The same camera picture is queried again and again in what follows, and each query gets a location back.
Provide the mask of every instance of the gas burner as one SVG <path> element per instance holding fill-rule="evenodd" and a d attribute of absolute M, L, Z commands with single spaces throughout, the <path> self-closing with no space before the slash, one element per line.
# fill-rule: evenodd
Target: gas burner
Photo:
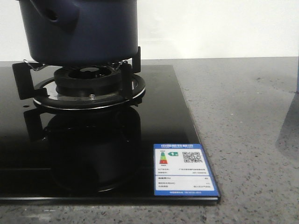
<path fill-rule="evenodd" d="M 116 105 L 137 105 L 145 94 L 144 80 L 134 74 L 140 72 L 140 48 L 127 61 L 100 66 L 62 67 L 49 78 L 33 87 L 30 70 L 45 67 L 39 63 L 13 64 L 20 99 L 33 98 L 36 106 L 51 110 L 85 111 Z"/>

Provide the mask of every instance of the gas stove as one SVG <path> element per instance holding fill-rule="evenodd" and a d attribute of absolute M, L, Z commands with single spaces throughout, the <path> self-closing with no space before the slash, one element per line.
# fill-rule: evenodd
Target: gas stove
<path fill-rule="evenodd" d="M 219 202 L 171 65 L 142 66 L 138 75 L 139 63 L 41 66 L 0 67 L 2 203 Z M 53 74 L 76 81 L 82 73 L 113 75 L 113 91 L 57 92 Z"/>

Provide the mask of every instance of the small hole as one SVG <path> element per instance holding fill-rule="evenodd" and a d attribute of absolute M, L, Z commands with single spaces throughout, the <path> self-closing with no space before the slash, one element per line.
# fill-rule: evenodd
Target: small hole
<path fill-rule="evenodd" d="M 51 21 L 56 21 L 56 20 L 58 19 L 57 14 L 56 14 L 54 11 L 50 10 L 50 9 L 46 9 L 46 10 L 45 10 L 45 15 L 46 15 L 46 16 L 48 17 L 48 19 L 51 20 Z"/>

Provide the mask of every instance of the speckled countertop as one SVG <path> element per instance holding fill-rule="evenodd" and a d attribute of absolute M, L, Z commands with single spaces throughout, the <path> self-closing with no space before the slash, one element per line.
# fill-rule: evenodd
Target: speckled countertop
<path fill-rule="evenodd" d="M 210 157 L 216 206 L 2 205 L 0 223 L 299 224 L 298 58 L 172 64 Z"/>

